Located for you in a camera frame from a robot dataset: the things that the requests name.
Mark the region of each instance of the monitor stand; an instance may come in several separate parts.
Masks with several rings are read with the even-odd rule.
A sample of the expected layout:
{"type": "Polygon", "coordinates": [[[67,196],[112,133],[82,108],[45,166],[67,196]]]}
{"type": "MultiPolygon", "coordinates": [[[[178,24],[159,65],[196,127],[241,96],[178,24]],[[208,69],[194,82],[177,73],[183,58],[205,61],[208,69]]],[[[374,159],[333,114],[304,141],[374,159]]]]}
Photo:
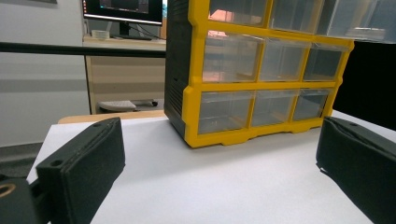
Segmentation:
{"type": "Polygon", "coordinates": [[[128,22],[120,22],[120,34],[119,35],[111,35],[112,38],[122,38],[122,39],[135,39],[135,40],[152,40],[152,38],[143,36],[142,33],[140,35],[129,35],[130,26],[128,22]]]}

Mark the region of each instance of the monitor screen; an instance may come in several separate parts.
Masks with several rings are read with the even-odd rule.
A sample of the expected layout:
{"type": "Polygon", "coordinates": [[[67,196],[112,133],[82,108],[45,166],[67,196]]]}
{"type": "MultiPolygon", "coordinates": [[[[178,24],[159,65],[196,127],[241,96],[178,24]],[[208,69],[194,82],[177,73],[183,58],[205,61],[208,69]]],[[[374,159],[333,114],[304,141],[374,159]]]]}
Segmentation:
{"type": "Polygon", "coordinates": [[[82,0],[84,19],[158,25],[163,23],[163,0],[82,0]]]}

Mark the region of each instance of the desk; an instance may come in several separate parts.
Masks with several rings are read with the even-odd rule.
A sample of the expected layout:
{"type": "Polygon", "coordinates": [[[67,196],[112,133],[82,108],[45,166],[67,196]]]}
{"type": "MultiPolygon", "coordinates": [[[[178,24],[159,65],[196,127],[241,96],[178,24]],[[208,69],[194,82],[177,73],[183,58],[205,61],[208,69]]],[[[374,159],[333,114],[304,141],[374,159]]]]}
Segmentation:
{"type": "MultiPolygon", "coordinates": [[[[333,115],[396,142],[394,131],[333,115]]],[[[34,167],[87,121],[52,125],[34,167]]],[[[195,150],[166,117],[123,119],[122,131],[126,166],[92,223],[371,223],[316,166],[320,129],[195,150]]]]}
{"type": "MultiPolygon", "coordinates": [[[[84,36],[83,47],[166,50],[164,40],[100,40],[84,36]]],[[[97,102],[163,99],[165,58],[85,56],[92,114],[97,102]]]]}

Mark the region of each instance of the white wall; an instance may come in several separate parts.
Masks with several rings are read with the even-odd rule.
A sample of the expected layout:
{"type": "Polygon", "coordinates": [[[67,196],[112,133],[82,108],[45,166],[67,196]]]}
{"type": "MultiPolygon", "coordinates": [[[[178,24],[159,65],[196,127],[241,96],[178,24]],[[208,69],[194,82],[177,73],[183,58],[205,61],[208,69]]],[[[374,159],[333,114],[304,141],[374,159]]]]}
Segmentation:
{"type": "MultiPolygon", "coordinates": [[[[80,0],[0,0],[0,42],[82,46],[80,0]]],[[[0,147],[42,142],[51,124],[89,114],[82,56],[0,52],[0,147]]]]}

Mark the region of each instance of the cable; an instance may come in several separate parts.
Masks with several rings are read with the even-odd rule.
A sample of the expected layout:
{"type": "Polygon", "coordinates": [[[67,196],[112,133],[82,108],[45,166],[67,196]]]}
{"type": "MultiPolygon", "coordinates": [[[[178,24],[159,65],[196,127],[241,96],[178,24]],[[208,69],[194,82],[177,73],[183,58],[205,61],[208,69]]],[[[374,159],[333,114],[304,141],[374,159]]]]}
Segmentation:
{"type": "Polygon", "coordinates": [[[143,28],[143,26],[141,26],[141,25],[139,25],[139,24],[137,24],[140,28],[142,28],[144,31],[146,31],[147,33],[149,33],[149,34],[151,34],[151,35],[154,35],[154,34],[152,34],[152,33],[150,33],[148,30],[146,30],[145,28],[143,28]]]}
{"type": "Polygon", "coordinates": [[[133,30],[136,30],[137,32],[139,32],[139,33],[142,33],[143,35],[149,35],[149,36],[151,36],[151,37],[154,37],[154,38],[159,38],[159,39],[162,39],[162,40],[166,40],[166,39],[163,39],[163,38],[160,38],[159,36],[156,36],[156,35],[153,35],[152,33],[150,33],[149,31],[147,31],[145,28],[143,28],[142,26],[140,26],[140,25],[138,25],[140,28],[142,28],[144,31],[146,31],[146,33],[145,32],[141,32],[141,31],[139,31],[138,29],[136,29],[136,28],[134,28],[134,27],[132,27],[132,26],[129,26],[131,29],[133,29],[133,30]]]}

